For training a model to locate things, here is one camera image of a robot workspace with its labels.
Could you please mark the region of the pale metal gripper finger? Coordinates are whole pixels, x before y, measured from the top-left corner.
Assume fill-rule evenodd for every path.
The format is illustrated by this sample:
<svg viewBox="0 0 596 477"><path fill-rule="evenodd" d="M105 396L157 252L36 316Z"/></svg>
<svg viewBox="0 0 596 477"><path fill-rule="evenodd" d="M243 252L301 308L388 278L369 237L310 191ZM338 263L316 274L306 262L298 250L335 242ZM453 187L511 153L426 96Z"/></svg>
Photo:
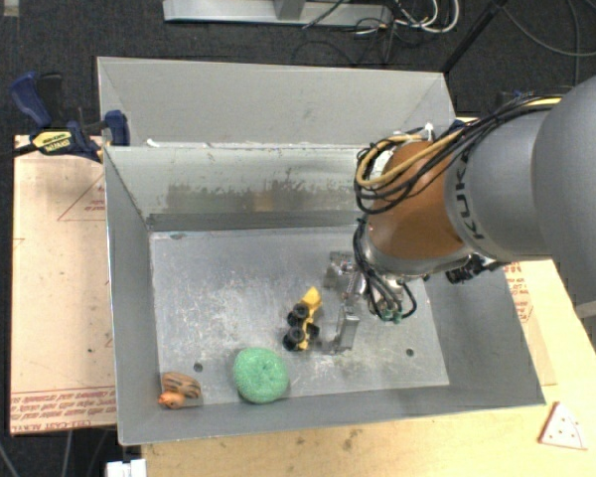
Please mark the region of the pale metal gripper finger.
<svg viewBox="0 0 596 477"><path fill-rule="evenodd" d="M323 286L328 289L343 289L354 272L354 258L350 252L331 251L329 264L324 273Z"/></svg>
<svg viewBox="0 0 596 477"><path fill-rule="evenodd" d="M351 351L354 347L360 317L355 309L341 305L338 314L327 326L323 348L326 353L340 354Z"/></svg>

